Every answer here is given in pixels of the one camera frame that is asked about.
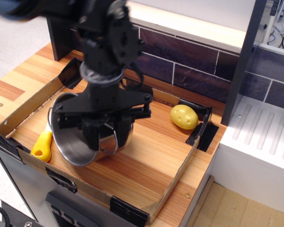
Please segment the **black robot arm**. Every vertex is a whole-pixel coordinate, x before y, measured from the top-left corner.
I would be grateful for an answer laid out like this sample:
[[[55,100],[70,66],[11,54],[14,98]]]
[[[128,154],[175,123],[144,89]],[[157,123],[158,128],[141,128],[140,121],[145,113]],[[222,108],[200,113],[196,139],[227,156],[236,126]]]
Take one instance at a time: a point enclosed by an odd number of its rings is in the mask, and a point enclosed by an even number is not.
[[[102,126],[112,127],[116,145],[123,146],[136,119],[149,118],[153,96],[140,86],[120,86],[124,70],[142,72],[135,60],[142,54],[143,40],[129,19],[123,0],[0,0],[0,15],[13,20],[38,16],[61,21],[81,36],[84,61],[80,75],[86,89],[53,105],[52,127],[82,130],[84,143],[99,149]]]

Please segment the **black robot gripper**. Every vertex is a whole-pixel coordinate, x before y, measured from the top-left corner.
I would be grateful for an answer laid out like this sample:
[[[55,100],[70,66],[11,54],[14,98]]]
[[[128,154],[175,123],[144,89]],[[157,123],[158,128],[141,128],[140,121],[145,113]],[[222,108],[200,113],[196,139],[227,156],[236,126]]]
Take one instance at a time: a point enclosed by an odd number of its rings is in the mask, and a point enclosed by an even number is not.
[[[67,92],[54,103],[54,129],[79,129],[91,150],[99,150],[98,128],[107,124],[116,130],[118,146],[126,145],[136,119],[149,118],[151,92],[118,83],[96,86],[89,83],[79,94]]]

